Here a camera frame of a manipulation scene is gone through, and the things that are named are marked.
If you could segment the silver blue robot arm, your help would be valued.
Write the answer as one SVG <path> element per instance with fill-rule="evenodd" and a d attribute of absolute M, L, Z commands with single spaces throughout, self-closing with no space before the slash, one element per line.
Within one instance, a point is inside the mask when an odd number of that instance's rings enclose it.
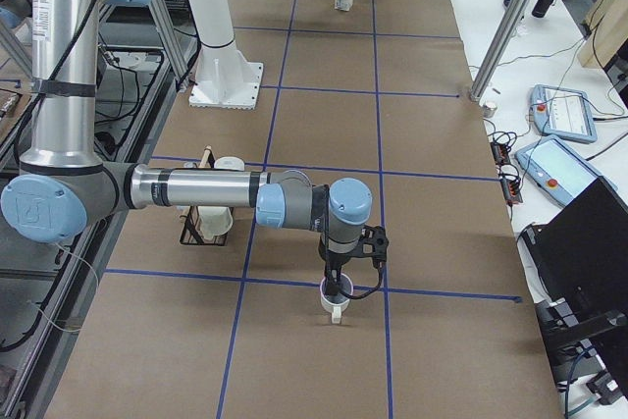
<path fill-rule="evenodd" d="M 20 235 L 60 242 L 116 213 L 160 207 L 250 207 L 257 224 L 320 236 L 326 296 L 353 293 L 342 266 L 370 258 L 386 264 L 383 229 L 368 221 L 372 193 L 360 180 L 315 185 L 299 171 L 282 173 L 156 169 L 106 162 L 94 150 L 99 11 L 104 3 L 151 0 L 31 0 L 31 144 L 15 158 L 20 172 L 1 193 L 6 222 Z"/>

